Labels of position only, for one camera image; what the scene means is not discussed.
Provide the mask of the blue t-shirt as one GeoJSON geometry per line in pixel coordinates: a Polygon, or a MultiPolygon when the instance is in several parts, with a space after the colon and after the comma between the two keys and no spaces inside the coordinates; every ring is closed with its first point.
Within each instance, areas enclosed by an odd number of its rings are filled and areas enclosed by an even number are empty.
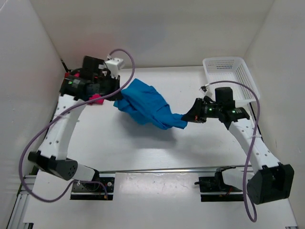
{"type": "Polygon", "coordinates": [[[162,130],[186,128],[187,122],[182,120],[182,115],[172,113],[169,104],[153,86],[134,79],[121,94],[122,99],[115,101],[113,106],[129,114],[136,123],[151,123],[162,130]]]}

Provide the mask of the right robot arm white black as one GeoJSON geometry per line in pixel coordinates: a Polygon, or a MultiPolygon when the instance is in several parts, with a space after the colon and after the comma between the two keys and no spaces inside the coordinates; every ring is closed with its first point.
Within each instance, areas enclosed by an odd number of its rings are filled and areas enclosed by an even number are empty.
{"type": "Polygon", "coordinates": [[[215,89],[215,98],[196,98],[191,109],[182,116],[183,121],[205,123],[216,118],[236,138],[245,154],[250,157],[254,175],[239,175],[231,167],[221,168],[214,178],[214,186],[221,191],[230,186],[246,190],[249,199],[262,204],[286,199],[290,196],[294,170],[290,164],[282,164],[267,148],[260,136],[254,134],[254,125],[249,114],[242,107],[235,106],[230,87],[215,89]]]}

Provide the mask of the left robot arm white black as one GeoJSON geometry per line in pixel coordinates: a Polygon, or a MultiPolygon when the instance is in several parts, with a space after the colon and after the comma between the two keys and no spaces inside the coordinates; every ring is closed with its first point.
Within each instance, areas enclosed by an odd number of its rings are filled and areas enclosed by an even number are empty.
{"type": "Polygon", "coordinates": [[[64,180],[83,181],[89,191],[100,185],[98,171],[69,159],[68,146],[80,114],[81,104],[94,95],[108,95],[119,89],[119,70],[124,60],[109,57],[107,61],[85,56],[77,73],[64,77],[54,117],[58,121],[48,130],[37,152],[30,152],[28,160],[39,169],[64,180]]]}

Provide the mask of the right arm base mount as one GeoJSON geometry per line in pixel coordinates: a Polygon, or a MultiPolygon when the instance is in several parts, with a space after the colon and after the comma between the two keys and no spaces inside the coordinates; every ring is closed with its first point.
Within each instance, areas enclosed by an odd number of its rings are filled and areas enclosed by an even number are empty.
{"type": "Polygon", "coordinates": [[[213,171],[200,173],[194,185],[200,190],[202,203],[243,202],[244,200],[240,189],[229,185],[220,186],[213,171]]]}

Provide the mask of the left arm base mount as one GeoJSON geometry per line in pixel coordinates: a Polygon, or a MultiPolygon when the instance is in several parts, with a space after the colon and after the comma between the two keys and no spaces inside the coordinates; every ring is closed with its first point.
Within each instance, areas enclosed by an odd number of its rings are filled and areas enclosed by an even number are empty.
{"type": "Polygon", "coordinates": [[[97,201],[112,201],[115,186],[114,173],[100,173],[100,184],[81,183],[80,181],[74,182],[71,188],[70,200],[97,200],[97,201]]]}

